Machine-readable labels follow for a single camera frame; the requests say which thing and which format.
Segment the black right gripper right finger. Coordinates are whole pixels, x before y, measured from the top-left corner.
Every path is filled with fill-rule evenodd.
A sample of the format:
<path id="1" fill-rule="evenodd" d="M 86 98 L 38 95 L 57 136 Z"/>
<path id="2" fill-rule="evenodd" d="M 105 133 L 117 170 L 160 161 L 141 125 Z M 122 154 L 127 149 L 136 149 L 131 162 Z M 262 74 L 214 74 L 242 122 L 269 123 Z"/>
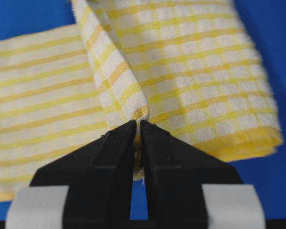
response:
<path id="1" fill-rule="evenodd" d="M 202 184 L 241 184 L 237 170 L 157 125 L 140 129 L 148 219 L 157 229 L 206 229 Z"/>

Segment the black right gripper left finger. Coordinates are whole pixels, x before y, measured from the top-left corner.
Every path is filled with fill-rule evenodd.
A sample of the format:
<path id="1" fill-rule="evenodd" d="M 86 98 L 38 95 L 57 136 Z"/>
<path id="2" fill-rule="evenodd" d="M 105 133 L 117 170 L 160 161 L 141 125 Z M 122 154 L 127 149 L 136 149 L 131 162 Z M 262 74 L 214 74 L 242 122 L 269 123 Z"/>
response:
<path id="1" fill-rule="evenodd" d="M 117 229 L 129 220 L 136 121 L 39 168 L 30 186 L 68 186 L 64 229 Z"/>

